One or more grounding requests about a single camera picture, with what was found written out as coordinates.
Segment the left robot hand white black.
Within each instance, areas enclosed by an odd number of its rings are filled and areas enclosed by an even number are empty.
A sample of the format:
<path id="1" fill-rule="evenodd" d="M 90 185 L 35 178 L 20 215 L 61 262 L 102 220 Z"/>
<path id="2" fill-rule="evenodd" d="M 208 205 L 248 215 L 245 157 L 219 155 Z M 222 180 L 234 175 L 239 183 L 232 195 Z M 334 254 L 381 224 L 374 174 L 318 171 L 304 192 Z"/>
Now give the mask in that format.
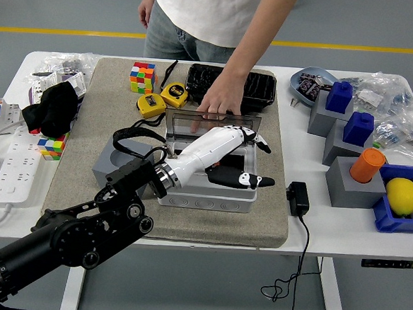
<path id="1" fill-rule="evenodd" d="M 212 127 L 181 151 L 175 159 L 166 159 L 156 168 L 165 188 L 183 188 L 197 171 L 204 171 L 208 181 L 236 189 L 257 189 L 273 186 L 275 180 L 257 176 L 239 168 L 217 165 L 225 155 L 241 144 L 253 142 L 258 148 L 270 154 L 267 142 L 255 131 L 243 126 Z"/>

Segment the person's left hand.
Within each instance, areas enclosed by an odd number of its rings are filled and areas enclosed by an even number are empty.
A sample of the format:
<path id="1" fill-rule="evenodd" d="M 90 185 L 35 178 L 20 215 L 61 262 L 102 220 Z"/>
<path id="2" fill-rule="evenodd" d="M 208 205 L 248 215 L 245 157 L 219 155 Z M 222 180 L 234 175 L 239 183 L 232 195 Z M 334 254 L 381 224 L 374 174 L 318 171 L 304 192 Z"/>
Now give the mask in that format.
<path id="1" fill-rule="evenodd" d="M 225 115 L 227 112 L 241 115 L 240 108 L 247 76 L 223 70 L 207 90 L 196 111 L 210 116 Z"/>

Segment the person's right hand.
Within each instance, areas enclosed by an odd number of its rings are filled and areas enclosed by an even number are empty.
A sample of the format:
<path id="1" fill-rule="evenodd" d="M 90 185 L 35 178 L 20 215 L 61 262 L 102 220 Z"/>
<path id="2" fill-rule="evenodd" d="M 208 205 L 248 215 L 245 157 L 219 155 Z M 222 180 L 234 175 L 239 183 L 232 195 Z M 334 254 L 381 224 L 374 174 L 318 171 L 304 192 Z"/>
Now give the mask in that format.
<path id="1" fill-rule="evenodd" d="M 153 6 L 155 0 L 141 0 L 141 3 L 138 5 L 138 19 L 140 24 L 147 29 L 150 23 L 150 17 L 152 14 Z"/>

